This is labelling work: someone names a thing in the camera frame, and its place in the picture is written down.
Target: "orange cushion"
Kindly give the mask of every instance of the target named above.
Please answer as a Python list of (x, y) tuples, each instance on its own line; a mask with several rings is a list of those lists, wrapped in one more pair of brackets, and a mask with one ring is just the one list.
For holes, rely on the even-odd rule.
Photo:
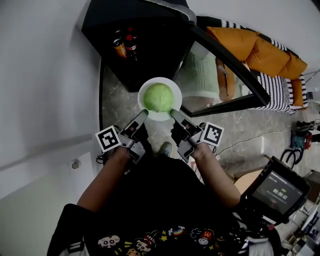
[(250, 69), (274, 78), (290, 59), (290, 56), (262, 38), (258, 38), (246, 63)]
[(216, 38), (239, 61), (247, 59), (258, 39), (258, 32), (245, 29), (208, 26), (206, 31)]
[(289, 56), (290, 60), (284, 65), (278, 76), (294, 80), (306, 70), (307, 63), (294, 56), (291, 52), (289, 52)]
[[(219, 97), (223, 102), (230, 101), (234, 98), (235, 95), (235, 77), (234, 73), (220, 60), (216, 59), (216, 71), (218, 76), (218, 84), (219, 84)], [(225, 71), (229, 74), (226, 75), (220, 68), (225, 69)]]
[(303, 107), (304, 99), (302, 96), (302, 82), (297, 80), (291, 80), (292, 91), (293, 91), (293, 105)]

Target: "green food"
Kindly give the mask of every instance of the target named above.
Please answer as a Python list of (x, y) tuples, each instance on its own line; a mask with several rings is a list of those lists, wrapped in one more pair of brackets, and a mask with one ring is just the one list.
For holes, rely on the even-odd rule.
[(156, 83), (145, 91), (143, 102), (148, 110), (168, 112), (174, 104), (174, 94), (168, 85)]

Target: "black shirt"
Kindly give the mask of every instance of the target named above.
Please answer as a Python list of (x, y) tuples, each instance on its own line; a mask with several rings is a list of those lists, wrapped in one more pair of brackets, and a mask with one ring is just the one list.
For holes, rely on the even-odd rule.
[(131, 169), (100, 212), (66, 205), (48, 255), (83, 236), (91, 256), (233, 255), (238, 228), (188, 165), (159, 157)]

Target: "marble floor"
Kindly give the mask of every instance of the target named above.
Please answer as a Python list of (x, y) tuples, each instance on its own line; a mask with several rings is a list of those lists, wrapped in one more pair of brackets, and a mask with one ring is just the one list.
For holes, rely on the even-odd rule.
[[(123, 128), (132, 120), (140, 109), (137, 104), (138, 93), (129, 93), (106, 66), (102, 89), (102, 121), (103, 127), (117, 125)], [(289, 148), (291, 127), (296, 121), (313, 121), (320, 119), (320, 107), (310, 103), (305, 111), (298, 111), (294, 115), (269, 110), (240, 110), (221, 114), (190, 118), (199, 125), (202, 122), (211, 122), (224, 127), (221, 143), (216, 151), (220, 154), (220, 164), (229, 173), (247, 171), (265, 165), (268, 160), (263, 156), (281, 157), (282, 152)], [(157, 122), (150, 119), (145, 121), (149, 134), (149, 142), (153, 151), (168, 141), (174, 145), (174, 158), (180, 158), (177, 147), (171, 138), (171, 129), (174, 120)], [(262, 153), (262, 135), (264, 147)], [(294, 170), (304, 176), (311, 169), (320, 171), (320, 146), (312, 144), (306, 150), (302, 161)]]

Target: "black refrigerator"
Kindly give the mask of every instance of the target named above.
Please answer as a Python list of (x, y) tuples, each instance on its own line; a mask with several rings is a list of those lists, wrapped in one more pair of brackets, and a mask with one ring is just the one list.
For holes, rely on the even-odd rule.
[[(175, 81), (190, 117), (266, 106), (270, 97), (249, 69), (186, 10), (185, 0), (91, 0), (82, 32), (129, 92), (154, 77)], [(131, 61), (114, 45), (116, 32), (125, 35), (129, 27), (136, 35)]]

